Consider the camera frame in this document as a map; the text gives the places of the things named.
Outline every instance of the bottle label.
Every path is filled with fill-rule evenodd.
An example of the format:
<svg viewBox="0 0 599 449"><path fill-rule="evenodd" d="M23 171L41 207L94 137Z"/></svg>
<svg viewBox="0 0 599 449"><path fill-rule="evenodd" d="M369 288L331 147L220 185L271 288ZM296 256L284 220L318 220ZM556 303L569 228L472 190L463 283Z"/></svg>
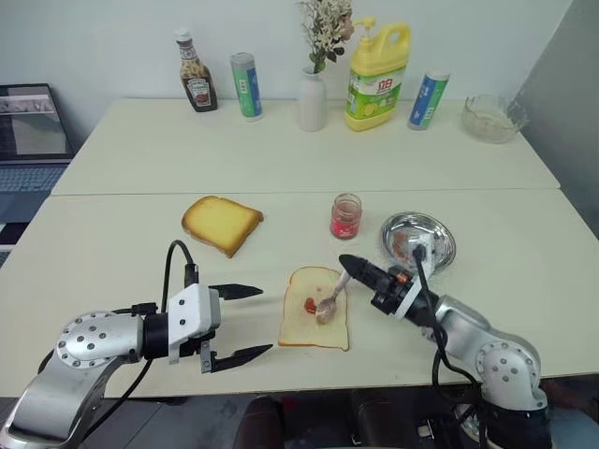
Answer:
<svg viewBox="0 0 599 449"><path fill-rule="evenodd" d="M205 79L191 78L185 80L185 85L189 89L197 106L209 106L212 103L212 99L210 98L210 84Z"/></svg>
<svg viewBox="0 0 599 449"><path fill-rule="evenodd" d="M179 44L179 54L181 55L181 59L183 59L184 61L193 61L193 60L197 59L196 49L194 49L194 46L191 44L182 45L180 43Z"/></svg>
<svg viewBox="0 0 599 449"><path fill-rule="evenodd" d="M354 119L370 119L395 108L405 67L382 75L362 77L354 70L349 76L345 110Z"/></svg>
<svg viewBox="0 0 599 449"><path fill-rule="evenodd" d="M247 70L233 70L233 79L240 99L241 113L245 117L256 117L262 113L258 78L254 67Z"/></svg>
<svg viewBox="0 0 599 449"><path fill-rule="evenodd" d="M412 114L410 114L410 123L423 127L429 126L432 114L437 109L446 86L447 80L432 80L426 75L424 76L418 98L414 103Z"/></svg>

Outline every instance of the toasted bread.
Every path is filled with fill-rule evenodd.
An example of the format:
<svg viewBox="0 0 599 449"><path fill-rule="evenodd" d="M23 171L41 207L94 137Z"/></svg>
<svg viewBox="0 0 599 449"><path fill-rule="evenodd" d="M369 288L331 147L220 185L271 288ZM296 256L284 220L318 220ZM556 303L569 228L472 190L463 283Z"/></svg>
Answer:
<svg viewBox="0 0 599 449"><path fill-rule="evenodd" d="M263 219L259 210L246 208L230 199L204 196L185 212L181 225L195 239L233 257Z"/></svg>

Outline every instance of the black cable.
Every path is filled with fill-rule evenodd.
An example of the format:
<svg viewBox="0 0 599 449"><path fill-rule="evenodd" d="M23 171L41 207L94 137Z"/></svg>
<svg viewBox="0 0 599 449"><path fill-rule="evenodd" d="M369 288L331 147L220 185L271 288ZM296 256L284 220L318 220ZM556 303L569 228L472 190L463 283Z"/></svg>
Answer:
<svg viewBox="0 0 599 449"><path fill-rule="evenodd" d="M175 247L177 247L177 246L179 246L182 249L183 254L185 255L187 264L192 264L192 265L194 264L194 259L191 257L189 250L187 249L187 247L185 246L185 244L182 241L174 240L172 243L170 243L170 246L168 247L168 251L167 251L167 263L165 265L164 285L163 285L163 289L162 289L162 303L161 303L161 307L160 307L161 313L165 313L167 311L168 279L170 278L170 261L172 259L172 253L173 253ZM109 419L110 416L114 412L116 412L119 407L121 407L124 404L124 402L129 398L129 396L131 396L131 393L133 393L133 390L135 390L138 387L138 385L143 380L143 377L146 375L146 373L150 369L152 362L153 362L152 360L148 360L146 362L146 364L141 369L141 372L138 374L138 377L135 379L135 381L133 381L131 386L129 386L129 388L127 388L127 391L125 391L123 393L123 395L114 404L112 404L112 407L110 407L102 416L100 416L100 418L90 428L87 429L87 432L85 432L85 436L83 437L84 441L92 433L94 433L98 427L102 426L102 424L104 424L104 422L107 419Z"/></svg>
<svg viewBox="0 0 599 449"><path fill-rule="evenodd" d="M479 411L480 403L482 400L481 395L480 395L480 386L479 386L478 382L476 381L476 379L468 371L465 371L464 369L455 367L454 365L451 364L451 362L449 362L449 359L447 358L447 353L446 353L447 333L441 327L439 322L437 321L437 317L432 308L431 291L429 290L429 284L427 283L427 279L424 274L424 268L422 267L422 258L424 256L423 253L426 254L426 249L422 245L418 245L416 247L416 249L412 252L412 255L414 256L414 259L416 260L416 268L418 270L418 277L420 278L420 284L422 286L422 292L424 294L424 298L427 301L427 309L429 309L429 313L431 314L432 332L434 334L435 341L437 343L437 352L435 353L434 359L432 362L432 375L431 375L432 384L433 384L435 390L437 391L437 393L443 399L447 400L448 402L452 402L454 404L464 402L463 398L452 398L441 389L441 385L439 385L439 368L441 365L441 361L443 361L443 364L446 366L447 369L457 372L458 374L461 374L462 376L464 376L466 379L468 379L468 381L470 381L470 384L472 385L472 387L477 391L474 403L472 403L470 405L470 407L468 407L468 409L460 416L460 418L458 418L457 421L452 423L452 426L459 426L468 418L468 416L470 416L473 413L477 413ZM479 445L480 445L481 449L488 449L488 447L489 447L486 435L487 435L487 423L484 422L483 419L481 419L481 416L479 413L478 414L478 439L479 439Z"/></svg>
<svg viewBox="0 0 599 449"><path fill-rule="evenodd" d="M424 247L422 247L422 245L418 245L418 247L413 251L413 256L416 260L416 268L418 270L418 277L420 278L420 285L422 286L422 293L424 294L424 298L427 301L427 308L429 309L429 313L431 314L432 332L434 334L434 339L437 343L437 352L447 369L462 375L463 377L468 379L468 381L474 387L478 388L478 382L472 374L470 374L465 369L461 369L452 365L449 359L447 358L447 334L446 331L441 327L441 325L437 321L434 309L432 308L431 291L429 290L429 283L427 282L427 278L424 274L424 268L422 267L422 250L424 250Z"/></svg>
<svg viewBox="0 0 599 449"><path fill-rule="evenodd" d="M160 305L160 310L164 313L167 310L167 296L168 296L168 282L170 278L170 259L172 259L172 253L175 250L175 247L179 246L183 254L185 255L185 260L187 264L194 264L194 259L192 258L187 246L180 240L173 240L170 243L167 251L167 262L165 264L165 277L164 282L162 284L162 304Z"/></svg>
<svg viewBox="0 0 599 449"><path fill-rule="evenodd" d="M48 362L50 361L50 359L52 357L52 354L54 354L54 350L53 349L49 353L46 354L46 356L44 357L44 359L39 364L39 368L37 368L37 374L39 374L41 371L44 370L44 368L46 368L46 365L48 365Z"/></svg>

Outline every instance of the glass jar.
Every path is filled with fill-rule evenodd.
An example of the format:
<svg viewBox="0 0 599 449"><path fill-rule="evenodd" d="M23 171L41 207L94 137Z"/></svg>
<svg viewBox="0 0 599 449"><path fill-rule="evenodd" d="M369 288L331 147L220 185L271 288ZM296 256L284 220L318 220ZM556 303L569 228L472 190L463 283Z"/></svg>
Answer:
<svg viewBox="0 0 599 449"><path fill-rule="evenodd" d="M341 194L335 198L330 214L330 232L337 239L352 239L358 233L362 217L362 202L352 194Z"/></svg>

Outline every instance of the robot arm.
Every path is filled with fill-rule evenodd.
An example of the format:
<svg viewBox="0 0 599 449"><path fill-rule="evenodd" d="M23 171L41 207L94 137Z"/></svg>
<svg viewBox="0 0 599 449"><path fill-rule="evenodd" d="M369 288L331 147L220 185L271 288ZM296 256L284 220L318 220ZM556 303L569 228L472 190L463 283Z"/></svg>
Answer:
<svg viewBox="0 0 599 449"><path fill-rule="evenodd" d="M389 272L353 255L340 256L345 270L374 290L371 303L386 314L400 312L434 341L431 313L419 282L401 270ZM453 297L430 293L436 321L446 332L446 351L481 379L478 418L487 438L503 449L550 449L547 397L539 388L541 362L534 347L493 328L480 313ZM402 307L404 301L409 307Z"/></svg>
<svg viewBox="0 0 599 449"><path fill-rule="evenodd" d="M107 381L122 364L166 356L173 364L181 356L199 354L201 372L216 372L270 349L270 344L256 346L216 358L210 339L221 322L219 297L236 299L262 291L238 284L208 287L199 283L197 267L192 268L195 275L192 270L185 289L168 300L168 312L155 313L153 303L140 304L123 314L86 313L67 324L46 366L2 426L0 449L78 447Z"/></svg>

